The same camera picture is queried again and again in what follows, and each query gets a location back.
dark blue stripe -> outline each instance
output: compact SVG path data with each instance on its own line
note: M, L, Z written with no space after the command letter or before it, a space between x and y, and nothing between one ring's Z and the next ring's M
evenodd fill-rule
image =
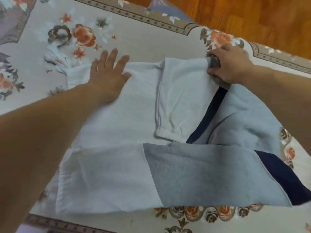
M192 144L196 140L200 138L200 136L204 133L204 131L207 129L208 125L211 123L213 117L215 116L217 110L219 109L219 106L224 99L225 95L227 94L227 90L219 87L217 92L215 93L210 105L208 106L208 109L204 115L204 118L200 122L197 129L190 135L186 143Z
M268 172L280 184L292 205L301 205L311 200L311 191L306 188L296 174L276 155L257 151Z

floral tablecloth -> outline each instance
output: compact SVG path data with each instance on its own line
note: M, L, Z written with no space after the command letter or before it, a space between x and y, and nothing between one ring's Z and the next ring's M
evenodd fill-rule
M123 0L0 0L0 114L67 88L65 75L45 61L56 43L72 65L91 62L102 49L118 47L131 61L164 57L191 59L231 42L255 64L311 77L311 62L280 50L247 42ZM283 161L311 188L311 158L280 128ZM61 232L306 232L309 206L277 208L252 204L178 206L132 213L58 216L58 173L25 220Z

parquet floor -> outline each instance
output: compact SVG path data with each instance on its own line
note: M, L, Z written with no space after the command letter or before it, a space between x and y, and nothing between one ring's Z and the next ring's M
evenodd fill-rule
M311 59L311 0L168 1L199 24Z

person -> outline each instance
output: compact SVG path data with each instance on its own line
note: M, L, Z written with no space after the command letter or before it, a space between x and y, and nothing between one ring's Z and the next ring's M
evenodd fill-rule
M0 116L0 233L14 232L54 175L83 123L99 106L115 100L129 73L129 56L115 67L118 51L103 51L91 66L88 83ZM256 66L231 44L210 51L221 68L208 73L238 83L259 97L311 152L311 79Z

person's left arm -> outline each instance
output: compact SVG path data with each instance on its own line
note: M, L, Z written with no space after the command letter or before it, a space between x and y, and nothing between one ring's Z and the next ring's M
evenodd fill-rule
M103 51L87 84L0 116L0 233L15 232L86 119L121 93L129 56L113 68L117 54Z

